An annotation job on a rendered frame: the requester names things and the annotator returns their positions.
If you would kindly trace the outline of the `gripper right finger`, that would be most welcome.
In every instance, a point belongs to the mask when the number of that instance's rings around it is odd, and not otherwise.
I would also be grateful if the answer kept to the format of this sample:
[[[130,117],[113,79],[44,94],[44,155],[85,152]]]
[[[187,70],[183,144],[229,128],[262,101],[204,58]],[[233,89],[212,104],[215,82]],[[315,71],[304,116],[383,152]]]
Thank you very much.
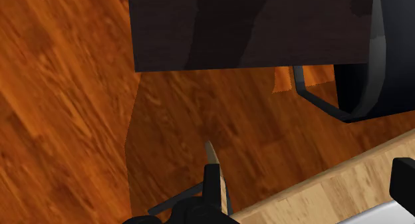
[[[403,208],[415,208],[415,160],[393,159],[389,193]]]

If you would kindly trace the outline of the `light wooden table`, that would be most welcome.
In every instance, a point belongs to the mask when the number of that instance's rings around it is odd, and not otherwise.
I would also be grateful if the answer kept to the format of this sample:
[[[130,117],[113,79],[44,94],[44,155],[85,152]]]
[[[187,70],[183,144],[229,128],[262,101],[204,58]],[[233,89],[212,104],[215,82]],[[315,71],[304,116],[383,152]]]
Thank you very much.
[[[415,129],[231,215],[240,224],[337,224],[391,201],[392,161],[415,159]]]

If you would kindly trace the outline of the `dark wood robot stand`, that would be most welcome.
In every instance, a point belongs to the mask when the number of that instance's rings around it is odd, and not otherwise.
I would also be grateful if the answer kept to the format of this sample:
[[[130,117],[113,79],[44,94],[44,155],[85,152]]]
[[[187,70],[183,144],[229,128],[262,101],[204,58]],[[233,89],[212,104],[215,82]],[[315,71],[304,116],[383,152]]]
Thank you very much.
[[[365,62],[372,0],[128,0],[138,72]]]

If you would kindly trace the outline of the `black chair with grey frame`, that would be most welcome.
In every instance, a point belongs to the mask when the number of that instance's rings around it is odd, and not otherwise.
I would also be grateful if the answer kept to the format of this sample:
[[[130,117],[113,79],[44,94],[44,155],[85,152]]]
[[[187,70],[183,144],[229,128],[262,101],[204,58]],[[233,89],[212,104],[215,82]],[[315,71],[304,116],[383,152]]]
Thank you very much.
[[[334,66],[338,105],[306,89],[294,66],[297,94],[346,123],[415,110],[415,0],[351,0],[355,15],[370,15],[368,60]]]

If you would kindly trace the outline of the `white flat object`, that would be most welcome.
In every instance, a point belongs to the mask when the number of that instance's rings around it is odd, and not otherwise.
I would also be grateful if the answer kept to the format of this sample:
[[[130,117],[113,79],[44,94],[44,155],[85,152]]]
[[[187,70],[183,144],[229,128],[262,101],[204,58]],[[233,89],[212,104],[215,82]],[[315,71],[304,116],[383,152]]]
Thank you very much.
[[[415,224],[415,216],[392,200],[353,215],[337,224]]]

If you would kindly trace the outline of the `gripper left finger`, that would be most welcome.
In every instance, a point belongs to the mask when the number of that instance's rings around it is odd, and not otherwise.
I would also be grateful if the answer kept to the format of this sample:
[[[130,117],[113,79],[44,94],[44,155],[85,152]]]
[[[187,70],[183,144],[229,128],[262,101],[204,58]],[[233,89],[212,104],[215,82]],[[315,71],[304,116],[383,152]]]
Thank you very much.
[[[127,219],[123,224],[240,224],[221,210],[219,164],[204,166],[204,180],[151,208],[148,215]]]

